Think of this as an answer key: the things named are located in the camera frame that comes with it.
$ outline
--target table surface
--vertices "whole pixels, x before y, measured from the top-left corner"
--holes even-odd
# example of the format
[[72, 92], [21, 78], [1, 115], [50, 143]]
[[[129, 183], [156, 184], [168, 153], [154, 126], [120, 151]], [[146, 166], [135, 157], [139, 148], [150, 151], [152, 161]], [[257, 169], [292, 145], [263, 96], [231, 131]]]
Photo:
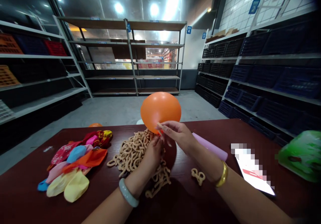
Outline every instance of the table surface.
[[[231, 143], [247, 143], [255, 149], [255, 158], [263, 165], [275, 186], [277, 197], [273, 200], [291, 217], [302, 213], [308, 203], [310, 183], [278, 165], [275, 154], [280, 147], [239, 119], [185, 122], [192, 132], [202, 136], [229, 153], [226, 163], [240, 174]], [[118, 153], [120, 144], [143, 131], [144, 125], [109, 126], [97, 128], [62, 129], [26, 158], [0, 176], [1, 208], [3, 223], [81, 223], [118, 186], [120, 171], [107, 167], [106, 163]], [[38, 192], [37, 185], [47, 178], [46, 168], [56, 151], [70, 140], [82, 140], [94, 130], [111, 130], [113, 138], [103, 163], [87, 175], [90, 184], [86, 193], [74, 203], [63, 194], [48, 198]], [[205, 180], [198, 186], [191, 177], [191, 169], [197, 165], [179, 147], [166, 147], [168, 166], [171, 168], [171, 185], [165, 185], [153, 198], [140, 197], [140, 204], [130, 214], [127, 223], [214, 223], [237, 222], [237, 219]]]

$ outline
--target bracelet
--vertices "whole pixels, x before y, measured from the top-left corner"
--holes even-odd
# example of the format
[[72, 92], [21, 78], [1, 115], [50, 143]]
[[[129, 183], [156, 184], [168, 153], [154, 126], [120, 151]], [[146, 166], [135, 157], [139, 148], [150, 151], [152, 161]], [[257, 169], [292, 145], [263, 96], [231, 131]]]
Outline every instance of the bracelet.
[[222, 162], [223, 162], [223, 174], [221, 176], [221, 179], [217, 182], [216, 188], [221, 187], [227, 179], [228, 167], [224, 161], [222, 161]]
[[120, 192], [123, 194], [125, 200], [128, 202], [129, 205], [131, 205], [132, 207], [137, 207], [139, 200], [136, 200], [133, 195], [129, 192], [129, 190], [127, 189], [127, 187], [125, 186], [125, 179], [122, 178], [119, 181], [119, 189]]

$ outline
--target gold bracelet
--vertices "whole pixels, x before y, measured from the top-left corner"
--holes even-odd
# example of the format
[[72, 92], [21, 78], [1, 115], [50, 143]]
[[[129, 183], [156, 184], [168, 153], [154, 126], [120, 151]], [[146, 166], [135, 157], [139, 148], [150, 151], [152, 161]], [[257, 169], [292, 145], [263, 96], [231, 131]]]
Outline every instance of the gold bracelet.
[[223, 174], [221, 176], [221, 179], [217, 182], [216, 188], [221, 187], [227, 179], [228, 167], [224, 161], [222, 161], [222, 162], [223, 162]]

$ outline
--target green container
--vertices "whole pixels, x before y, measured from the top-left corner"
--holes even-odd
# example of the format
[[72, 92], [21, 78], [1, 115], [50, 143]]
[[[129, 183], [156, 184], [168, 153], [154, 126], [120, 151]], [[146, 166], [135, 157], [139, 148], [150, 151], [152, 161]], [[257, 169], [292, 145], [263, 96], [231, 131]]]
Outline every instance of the green container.
[[321, 174], [321, 132], [303, 131], [279, 151], [279, 164], [310, 182]]

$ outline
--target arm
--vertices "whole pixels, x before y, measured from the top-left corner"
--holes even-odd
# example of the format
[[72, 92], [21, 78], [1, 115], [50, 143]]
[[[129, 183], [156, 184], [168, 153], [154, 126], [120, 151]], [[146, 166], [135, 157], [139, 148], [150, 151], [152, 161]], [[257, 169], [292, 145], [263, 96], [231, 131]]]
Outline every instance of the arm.
[[[185, 124], [167, 121], [157, 128], [163, 129], [169, 138], [177, 142], [179, 147], [197, 163], [210, 182], [216, 183], [221, 178], [223, 163], [214, 153], [198, 143]], [[228, 168], [226, 182], [216, 190], [241, 223], [292, 222], [277, 205], [231, 168]]]
[[[161, 161], [163, 142], [156, 136], [148, 145], [144, 159], [139, 167], [126, 179], [125, 185], [134, 198], [138, 199], [149, 179], [154, 175]], [[82, 224], [124, 223], [133, 207], [123, 197], [119, 187], [114, 190]]]

